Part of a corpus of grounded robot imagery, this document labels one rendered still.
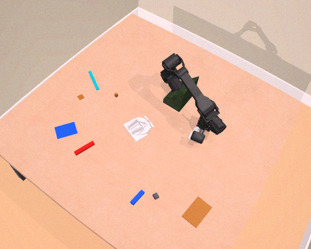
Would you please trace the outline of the blue flat plate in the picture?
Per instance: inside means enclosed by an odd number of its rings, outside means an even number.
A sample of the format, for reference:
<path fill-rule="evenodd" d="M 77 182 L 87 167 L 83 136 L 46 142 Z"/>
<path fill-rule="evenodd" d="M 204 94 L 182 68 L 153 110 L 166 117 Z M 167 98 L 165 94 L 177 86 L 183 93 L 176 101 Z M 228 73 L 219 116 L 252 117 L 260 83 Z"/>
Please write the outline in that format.
<path fill-rule="evenodd" d="M 75 122 L 55 127 L 57 139 L 77 134 Z"/>

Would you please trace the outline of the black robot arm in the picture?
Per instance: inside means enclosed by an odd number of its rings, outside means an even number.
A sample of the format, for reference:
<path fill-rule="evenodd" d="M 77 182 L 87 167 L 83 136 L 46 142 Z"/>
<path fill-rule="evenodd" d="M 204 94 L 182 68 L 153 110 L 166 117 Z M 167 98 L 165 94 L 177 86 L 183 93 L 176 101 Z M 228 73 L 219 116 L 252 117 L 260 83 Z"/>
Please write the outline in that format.
<path fill-rule="evenodd" d="M 176 67 L 179 64 L 182 64 L 182 67 L 177 70 Z M 227 126 L 224 124 L 222 119 L 218 117 L 220 114 L 218 106 L 214 101 L 202 94 L 198 86 L 189 75 L 182 58 L 178 54 L 173 53 L 162 61 L 162 66 L 164 68 L 164 70 L 160 72 L 162 80 L 169 84 L 171 92 L 179 90 L 183 85 L 185 85 L 190 94 L 193 96 L 195 99 L 195 106 L 200 114 L 200 119 L 209 125 L 207 131 L 209 132 L 211 130 L 211 132 L 216 135 L 224 131 Z"/>

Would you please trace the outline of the brown flat plate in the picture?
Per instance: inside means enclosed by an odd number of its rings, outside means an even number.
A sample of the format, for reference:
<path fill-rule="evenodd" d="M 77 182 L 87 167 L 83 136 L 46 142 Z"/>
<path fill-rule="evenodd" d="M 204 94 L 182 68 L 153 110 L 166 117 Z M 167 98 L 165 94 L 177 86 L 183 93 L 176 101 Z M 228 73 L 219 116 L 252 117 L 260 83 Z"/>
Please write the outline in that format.
<path fill-rule="evenodd" d="M 79 96 L 77 96 L 79 98 L 79 100 L 82 100 L 84 98 L 84 96 L 81 94 Z"/>

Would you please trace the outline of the brown rectangular plate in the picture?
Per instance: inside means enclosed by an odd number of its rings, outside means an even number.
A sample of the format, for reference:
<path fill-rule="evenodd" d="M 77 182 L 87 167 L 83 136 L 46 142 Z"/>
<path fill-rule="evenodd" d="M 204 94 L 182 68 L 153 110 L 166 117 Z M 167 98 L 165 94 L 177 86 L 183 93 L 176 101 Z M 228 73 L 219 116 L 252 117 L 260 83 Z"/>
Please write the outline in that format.
<path fill-rule="evenodd" d="M 187 209 L 187 211 L 182 215 L 182 217 L 195 228 L 197 228 L 197 226 L 209 213 L 211 208 L 212 207 L 203 201 L 200 197 L 197 197 Z"/>

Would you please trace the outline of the red rectangular bar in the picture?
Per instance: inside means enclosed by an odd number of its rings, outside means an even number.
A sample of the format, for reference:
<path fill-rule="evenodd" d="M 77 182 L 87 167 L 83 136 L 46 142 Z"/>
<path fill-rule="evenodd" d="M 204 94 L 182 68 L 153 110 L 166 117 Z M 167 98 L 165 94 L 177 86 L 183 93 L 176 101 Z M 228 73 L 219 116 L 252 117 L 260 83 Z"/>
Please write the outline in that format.
<path fill-rule="evenodd" d="M 94 146 L 94 142 L 90 142 L 90 143 L 87 143 L 86 145 L 82 146 L 81 148 L 79 148 L 78 150 L 74 151 L 75 155 L 79 155 L 81 154 L 83 151 L 87 150 L 88 148 Z"/>

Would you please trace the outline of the blue rectangular block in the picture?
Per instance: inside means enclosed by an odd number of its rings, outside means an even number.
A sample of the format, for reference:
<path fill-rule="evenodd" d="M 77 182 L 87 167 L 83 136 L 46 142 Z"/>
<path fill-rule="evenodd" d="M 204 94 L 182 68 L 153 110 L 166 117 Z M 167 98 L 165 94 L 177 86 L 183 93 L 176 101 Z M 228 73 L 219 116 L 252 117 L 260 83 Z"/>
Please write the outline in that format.
<path fill-rule="evenodd" d="M 132 205 L 135 205 L 138 200 L 143 196 L 145 192 L 141 189 L 138 194 L 130 201 Z"/>

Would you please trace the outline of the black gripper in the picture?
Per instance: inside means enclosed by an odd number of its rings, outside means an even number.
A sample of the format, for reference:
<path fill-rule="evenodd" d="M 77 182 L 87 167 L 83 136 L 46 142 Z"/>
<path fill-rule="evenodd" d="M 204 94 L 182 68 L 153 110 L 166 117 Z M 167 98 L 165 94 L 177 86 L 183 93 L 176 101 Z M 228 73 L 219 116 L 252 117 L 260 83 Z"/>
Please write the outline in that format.
<path fill-rule="evenodd" d="M 205 135 L 203 134 L 205 130 L 208 129 L 209 125 L 208 123 L 202 121 L 200 118 L 198 120 L 198 123 L 197 125 L 199 128 L 200 128 L 200 131 L 193 131 L 192 133 L 192 136 L 191 136 L 191 140 L 199 143 L 199 144 L 202 144 L 203 143 L 203 140 L 205 138 Z M 202 132 L 201 132 L 202 131 Z"/>

